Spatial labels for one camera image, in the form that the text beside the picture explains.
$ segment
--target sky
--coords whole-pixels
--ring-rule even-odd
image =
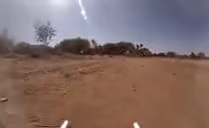
[[[0,0],[0,33],[16,41],[34,43],[34,24],[47,21],[56,42],[84,37],[209,54],[209,0]]]

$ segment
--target sandy ground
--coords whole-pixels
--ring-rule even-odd
[[[0,57],[7,128],[209,128],[209,60]]]

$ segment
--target shrub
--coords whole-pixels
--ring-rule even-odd
[[[81,51],[87,51],[90,48],[90,43],[87,39],[74,38],[65,39],[55,46],[55,51],[69,52],[80,54]]]
[[[5,54],[11,51],[13,46],[13,40],[4,36],[0,36],[0,54]]]
[[[176,54],[176,52],[169,51],[169,52],[166,53],[166,56],[167,56],[167,57],[176,57],[177,54]]]

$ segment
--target red dirt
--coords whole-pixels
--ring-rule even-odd
[[[209,61],[113,57],[10,63],[12,80],[22,88],[21,114],[31,127],[68,119],[73,128],[131,128],[135,121],[145,128],[209,128]]]

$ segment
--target bush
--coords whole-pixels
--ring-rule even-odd
[[[169,51],[169,52],[166,53],[166,56],[167,57],[176,57],[177,54],[176,54],[176,52]]]
[[[104,54],[123,55],[126,51],[132,51],[135,47],[130,42],[106,43],[103,45]]]
[[[52,53],[53,49],[45,45],[32,45],[25,42],[20,42],[14,46],[14,52],[18,54],[44,54]]]
[[[90,43],[87,39],[74,38],[65,39],[55,46],[55,51],[69,52],[81,54],[81,51],[87,51],[90,48]]]
[[[6,54],[11,51],[13,41],[4,36],[0,36],[0,54]]]

